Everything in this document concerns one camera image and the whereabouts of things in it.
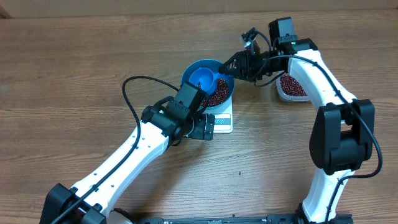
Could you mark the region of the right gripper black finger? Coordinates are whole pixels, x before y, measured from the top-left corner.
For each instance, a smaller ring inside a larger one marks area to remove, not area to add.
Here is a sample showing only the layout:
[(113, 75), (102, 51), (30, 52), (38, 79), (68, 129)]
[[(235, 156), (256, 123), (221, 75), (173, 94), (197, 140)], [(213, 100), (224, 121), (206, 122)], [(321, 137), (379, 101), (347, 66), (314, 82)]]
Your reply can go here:
[(244, 75), (244, 69), (242, 69), (239, 65), (234, 66), (233, 64), (223, 64), (219, 67), (218, 72), (240, 80), (246, 79)]
[(230, 57), (224, 64), (224, 67), (240, 67), (245, 66), (247, 63), (248, 52), (239, 51)]

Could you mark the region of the blue plastic scoop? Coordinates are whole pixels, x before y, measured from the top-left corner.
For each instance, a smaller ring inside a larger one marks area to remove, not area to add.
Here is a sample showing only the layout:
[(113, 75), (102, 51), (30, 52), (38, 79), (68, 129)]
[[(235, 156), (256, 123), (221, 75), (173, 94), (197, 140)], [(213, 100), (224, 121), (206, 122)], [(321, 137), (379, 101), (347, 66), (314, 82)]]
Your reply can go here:
[(200, 67), (191, 74), (188, 81), (212, 95), (217, 87), (217, 79), (217, 73), (213, 73), (209, 68)]

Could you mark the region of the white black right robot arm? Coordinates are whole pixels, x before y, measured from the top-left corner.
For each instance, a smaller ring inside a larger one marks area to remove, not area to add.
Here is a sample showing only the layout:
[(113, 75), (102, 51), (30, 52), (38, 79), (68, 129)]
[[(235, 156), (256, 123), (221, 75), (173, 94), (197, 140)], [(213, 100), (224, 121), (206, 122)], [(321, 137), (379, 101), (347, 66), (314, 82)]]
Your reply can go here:
[(315, 173), (308, 195), (299, 205), (295, 223), (352, 223), (338, 216), (336, 206), (345, 184), (380, 147), (373, 135), (374, 105), (359, 100), (334, 77), (312, 39), (295, 33), (291, 17), (269, 23), (266, 52), (261, 52), (256, 28), (242, 33), (244, 50), (236, 52), (219, 72), (256, 83), (264, 75), (288, 73), (303, 88), (317, 116), (309, 141)]

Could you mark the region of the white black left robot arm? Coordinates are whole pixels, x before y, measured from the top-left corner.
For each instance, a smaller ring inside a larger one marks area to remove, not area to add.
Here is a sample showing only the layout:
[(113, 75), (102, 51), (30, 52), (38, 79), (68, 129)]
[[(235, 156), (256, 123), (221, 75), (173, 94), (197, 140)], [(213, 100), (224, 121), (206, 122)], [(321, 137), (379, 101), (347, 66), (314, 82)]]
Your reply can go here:
[(45, 198), (41, 223), (104, 224), (119, 197), (155, 158), (183, 137), (210, 141), (214, 117), (205, 114), (206, 91), (185, 82), (176, 96), (147, 106), (126, 141), (96, 170), (71, 188), (54, 186)]

